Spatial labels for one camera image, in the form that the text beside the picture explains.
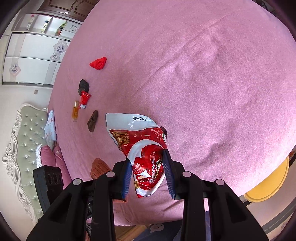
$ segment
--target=perfume bottle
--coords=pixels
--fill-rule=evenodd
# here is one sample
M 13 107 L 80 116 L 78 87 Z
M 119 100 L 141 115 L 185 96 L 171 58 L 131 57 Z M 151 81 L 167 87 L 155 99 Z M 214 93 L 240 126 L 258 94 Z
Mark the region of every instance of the perfume bottle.
M 78 111 L 79 111 L 79 101 L 75 101 L 72 111 L 72 121 L 76 122 L 78 118 Z

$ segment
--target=headboard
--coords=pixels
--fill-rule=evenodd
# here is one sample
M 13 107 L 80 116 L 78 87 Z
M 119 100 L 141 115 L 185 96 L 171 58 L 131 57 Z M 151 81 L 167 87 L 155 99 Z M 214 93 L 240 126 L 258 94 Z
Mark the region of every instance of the headboard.
M 37 197 L 33 170 L 37 168 L 36 147 L 46 145 L 44 127 L 47 122 L 47 108 L 37 109 L 23 104 L 17 112 L 11 137 L 2 157 L 7 174 L 15 184 L 15 191 L 26 213 L 35 224 L 43 215 Z

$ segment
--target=plastic snack bag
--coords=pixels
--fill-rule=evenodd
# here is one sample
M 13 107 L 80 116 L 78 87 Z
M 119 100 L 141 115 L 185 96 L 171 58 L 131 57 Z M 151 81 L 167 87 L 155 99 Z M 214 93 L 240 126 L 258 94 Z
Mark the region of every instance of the plastic snack bag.
M 165 134 L 144 115 L 106 114 L 106 123 L 110 136 L 131 162 L 137 196 L 152 195 L 165 177 Z

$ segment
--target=blue pants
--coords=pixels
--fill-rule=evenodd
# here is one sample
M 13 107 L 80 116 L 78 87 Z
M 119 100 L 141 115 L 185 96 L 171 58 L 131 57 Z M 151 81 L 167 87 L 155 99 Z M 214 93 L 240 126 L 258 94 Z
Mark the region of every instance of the blue pants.
M 181 236 L 182 220 L 157 223 L 150 226 L 141 233 L 134 241 L 179 241 Z M 210 214 L 209 211 L 205 212 L 205 228 L 206 228 L 206 241 L 211 240 L 210 231 Z

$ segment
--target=yellow lid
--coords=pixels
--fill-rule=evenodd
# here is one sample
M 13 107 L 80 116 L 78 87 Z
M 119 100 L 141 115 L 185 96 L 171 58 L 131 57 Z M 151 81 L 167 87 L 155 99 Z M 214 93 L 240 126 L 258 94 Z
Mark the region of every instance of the yellow lid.
M 79 101 L 78 101 L 78 100 L 75 101 L 75 103 L 74 103 L 74 107 L 75 107 L 75 108 L 78 108 L 78 107 L 79 107 Z
M 262 202 L 274 195 L 283 185 L 289 169 L 289 157 L 267 178 L 244 194 L 250 202 Z

